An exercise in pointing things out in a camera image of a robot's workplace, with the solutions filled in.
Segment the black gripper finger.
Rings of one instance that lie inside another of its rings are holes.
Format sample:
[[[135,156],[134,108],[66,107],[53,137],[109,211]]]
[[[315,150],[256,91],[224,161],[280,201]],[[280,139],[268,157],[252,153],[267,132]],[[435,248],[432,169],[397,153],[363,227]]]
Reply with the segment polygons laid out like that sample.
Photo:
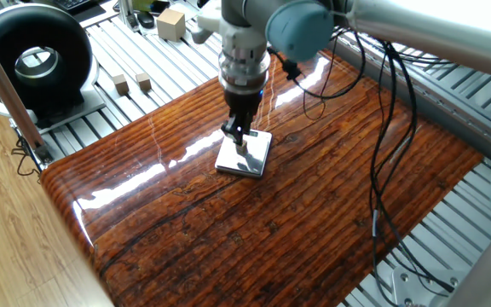
[[[241,146],[243,144],[243,127],[245,117],[241,113],[231,113],[229,118],[222,124],[221,130],[226,137],[230,138],[234,144]]]
[[[256,108],[245,110],[243,115],[243,130],[251,129],[251,123],[254,121],[256,115],[257,115]]]

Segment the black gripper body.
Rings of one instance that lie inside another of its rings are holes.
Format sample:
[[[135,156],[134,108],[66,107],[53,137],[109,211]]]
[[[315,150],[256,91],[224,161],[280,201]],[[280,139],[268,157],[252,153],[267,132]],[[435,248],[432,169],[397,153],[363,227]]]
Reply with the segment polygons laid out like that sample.
[[[263,99],[263,90],[252,94],[236,94],[229,90],[223,91],[224,99],[229,107],[229,115],[249,113],[252,117],[257,114],[259,104]]]

